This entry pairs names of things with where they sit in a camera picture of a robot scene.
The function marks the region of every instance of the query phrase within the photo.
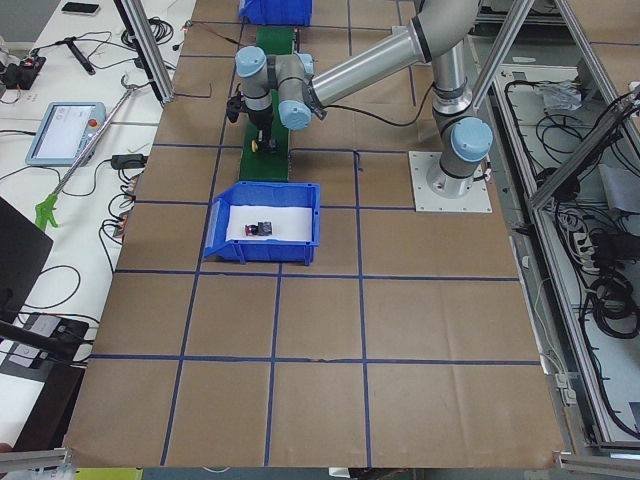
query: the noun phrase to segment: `smartphone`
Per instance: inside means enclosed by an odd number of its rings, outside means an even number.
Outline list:
[[[72,13],[75,15],[89,15],[93,16],[100,10],[100,5],[97,3],[79,3],[79,2],[67,2],[62,7],[62,13]]]

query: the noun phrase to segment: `white table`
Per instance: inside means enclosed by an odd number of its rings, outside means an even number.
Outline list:
[[[37,40],[36,46],[46,45],[70,35],[105,30],[111,31],[112,41],[119,43],[123,26],[113,2],[97,1],[102,8],[95,17],[64,15],[58,7]],[[161,51],[165,60],[175,65],[179,51],[174,52],[171,45],[182,42],[183,34],[180,28],[190,18],[195,0],[145,0],[143,4],[148,17],[159,16],[173,25],[174,37],[161,47]],[[93,38],[105,39],[106,35]],[[77,43],[85,54],[96,45],[94,42]],[[103,46],[101,51],[101,55],[92,57],[98,65],[136,56],[135,52],[127,52],[113,46]],[[47,57],[47,63],[34,87],[28,92],[23,92],[17,103],[0,104],[0,129],[37,130],[51,102],[98,101],[103,102],[107,111],[110,111],[124,92],[120,85],[122,75],[128,74],[130,83],[147,81],[144,72],[137,69],[133,62],[108,70],[97,70],[96,75],[89,76],[65,46],[46,49],[41,54]],[[10,101],[12,95],[15,93],[7,92],[3,100]],[[88,192],[93,185],[94,168],[99,161],[111,158],[111,155],[134,152],[148,154],[161,113],[162,108],[150,88],[136,92],[118,112],[115,123],[109,127],[99,143],[92,160],[76,172],[65,190],[73,193]],[[33,137],[25,135],[0,134],[0,177],[25,166],[24,159],[32,139]],[[66,168],[58,170],[64,174]],[[35,205],[51,193],[57,181],[54,172],[28,169],[0,181],[0,196],[27,218],[34,220]],[[109,165],[103,165],[98,174],[98,186],[91,196],[59,196],[55,211],[59,228],[49,226],[46,230],[54,244],[45,268],[60,264],[72,265],[80,271],[82,280],[76,294],[64,305],[57,307],[56,312],[79,313],[100,318],[111,284],[111,272],[98,239],[98,228],[103,219],[109,216],[107,206],[109,201],[120,193],[120,185],[117,172]],[[114,202],[115,211],[118,211],[119,203]],[[119,247],[108,240],[105,244],[115,264]],[[70,270],[52,271],[38,280],[27,303],[35,306],[56,303],[65,298],[75,284],[75,274]],[[93,336],[95,329],[89,330],[86,338]],[[9,346],[9,342],[0,343],[0,351],[7,351]],[[76,358],[83,358],[88,354],[88,347],[82,348]],[[0,392],[3,392],[3,395],[0,395],[0,442],[15,442],[42,386],[40,382],[0,374]]]

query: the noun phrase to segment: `blue plastic tray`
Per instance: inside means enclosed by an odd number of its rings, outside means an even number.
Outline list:
[[[312,8],[312,0],[244,0],[238,16],[256,25],[309,26]]]
[[[313,210],[310,242],[226,240],[231,206],[303,207]],[[225,260],[311,264],[320,243],[320,185],[316,183],[239,182],[218,195],[211,207],[204,257]]]

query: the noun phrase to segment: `power adapter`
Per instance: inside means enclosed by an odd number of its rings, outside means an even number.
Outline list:
[[[146,155],[141,153],[130,153],[127,155],[113,155],[111,157],[111,168],[114,170],[126,170],[128,168],[144,168],[147,164]]]

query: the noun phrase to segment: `white mounting plate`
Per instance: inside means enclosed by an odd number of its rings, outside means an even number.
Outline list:
[[[440,160],[441,152],[409,152],[411,166],[411,183],[416,212],[437,213],[492,213],[489,192],[483,181],[473,182],[471,190],[462,198],[449,199],[441,197],[427,185],[427,171],[432,164]],[[479,165],[475,176],[482,175]]]

